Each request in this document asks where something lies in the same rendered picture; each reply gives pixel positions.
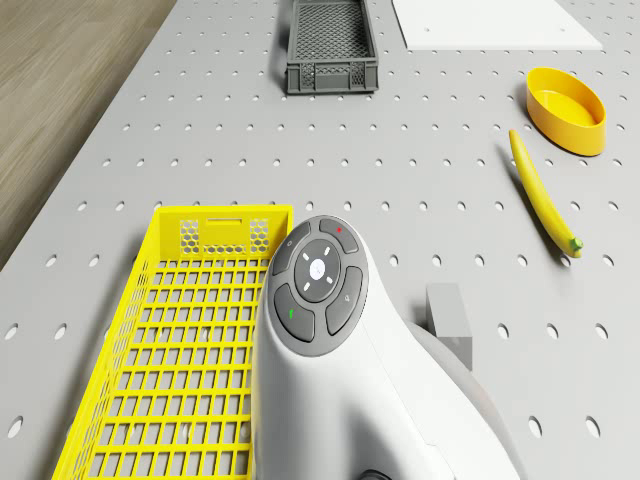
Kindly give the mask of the yellow bowl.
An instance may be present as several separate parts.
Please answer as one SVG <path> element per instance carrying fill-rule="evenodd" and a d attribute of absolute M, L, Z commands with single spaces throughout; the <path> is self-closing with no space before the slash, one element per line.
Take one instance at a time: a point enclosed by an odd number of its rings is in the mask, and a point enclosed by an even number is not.
<path fill-rule="evenodd" d="M 573 75 L 550 67 L 531 69 L 526 78 L 526 107 L 535 126 L 563 149 L 581 156 L 604 151 L 604 104 Z"/>

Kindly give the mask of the yellow basket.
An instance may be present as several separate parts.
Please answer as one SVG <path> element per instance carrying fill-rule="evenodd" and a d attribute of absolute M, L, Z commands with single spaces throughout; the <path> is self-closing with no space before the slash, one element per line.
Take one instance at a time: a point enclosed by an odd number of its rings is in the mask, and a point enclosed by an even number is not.
<path fill-rule="evenodd" d="M 250 480 L 251 355 L 289 205 L 157 209 L 52 480 Z"/>

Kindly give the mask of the white board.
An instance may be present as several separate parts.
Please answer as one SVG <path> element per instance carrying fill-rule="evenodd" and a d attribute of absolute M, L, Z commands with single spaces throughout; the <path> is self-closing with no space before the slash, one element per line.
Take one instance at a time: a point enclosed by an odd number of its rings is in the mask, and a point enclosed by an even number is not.
<path fill-rule="evenodd" d="M 600 50 L 555 0 L 393 0 L 410 50 Z"/>

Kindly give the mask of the banana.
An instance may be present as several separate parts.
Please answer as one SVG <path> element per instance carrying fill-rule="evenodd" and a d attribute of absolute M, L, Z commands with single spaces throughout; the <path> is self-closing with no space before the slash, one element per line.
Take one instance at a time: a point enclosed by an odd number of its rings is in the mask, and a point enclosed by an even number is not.
<path fill-rule="evenodd" d="M 546 233 L 566 255 L 580 258 L 583 242 L 572 233 L 559 214 L 520 135 L 514 129 L 509 131 L 509 141 L 521 183 Z"/>

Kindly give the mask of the grey cube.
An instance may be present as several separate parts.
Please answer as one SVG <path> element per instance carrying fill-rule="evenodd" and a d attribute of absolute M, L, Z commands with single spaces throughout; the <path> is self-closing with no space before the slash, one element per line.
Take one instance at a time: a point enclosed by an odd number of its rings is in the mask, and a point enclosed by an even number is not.
<path fill-rule="evenodd" d="M 427 330 L 469 370 L 473 370 L 473 335 L 457 283 L 430 283 L 426 288 L 430 317 Z"/>

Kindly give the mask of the dark grey basket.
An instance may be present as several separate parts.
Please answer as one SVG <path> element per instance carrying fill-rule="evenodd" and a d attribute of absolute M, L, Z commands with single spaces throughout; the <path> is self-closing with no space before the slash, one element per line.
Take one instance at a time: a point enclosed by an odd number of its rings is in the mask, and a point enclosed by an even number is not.
<path fill-rule="evenodd" d="M 287 92 L 374 92 L 378 53 L 366 0 L 293 0 Z"/>

